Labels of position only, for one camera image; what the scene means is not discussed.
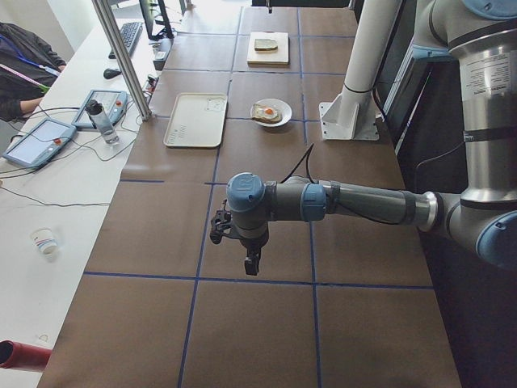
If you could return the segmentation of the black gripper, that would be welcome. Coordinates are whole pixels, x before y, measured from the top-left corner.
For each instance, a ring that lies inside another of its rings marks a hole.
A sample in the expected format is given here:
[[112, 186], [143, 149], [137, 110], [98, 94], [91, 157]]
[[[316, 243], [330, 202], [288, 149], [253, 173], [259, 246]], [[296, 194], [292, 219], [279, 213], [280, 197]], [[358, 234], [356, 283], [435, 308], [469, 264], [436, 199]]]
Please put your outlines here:
[[262, 247], [267, 244], [267, 236], [242, 238], [241, 244], [246, 249], [246, 257], [244, 259], [246, 275], [257, 276], [259, 274], [259, 256], [261, 255]]

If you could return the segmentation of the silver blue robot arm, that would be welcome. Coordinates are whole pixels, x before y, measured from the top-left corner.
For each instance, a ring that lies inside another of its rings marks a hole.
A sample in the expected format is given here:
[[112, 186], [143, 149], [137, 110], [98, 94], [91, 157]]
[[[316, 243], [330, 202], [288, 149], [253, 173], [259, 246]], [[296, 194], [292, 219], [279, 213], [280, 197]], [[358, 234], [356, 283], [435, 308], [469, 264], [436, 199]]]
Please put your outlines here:
[[420, 1], [413, 54], [460, 64], [468, 186], [460, 194], [414, 194], [292, 177], [263, 182], [241, 173], [211, 221], [210, 238], [233, 238], [256, 275], [272, 221], [319, 221], [326, 214], [364, 217], [434, 231], [499, 268], [516, 267], [516, 4]]

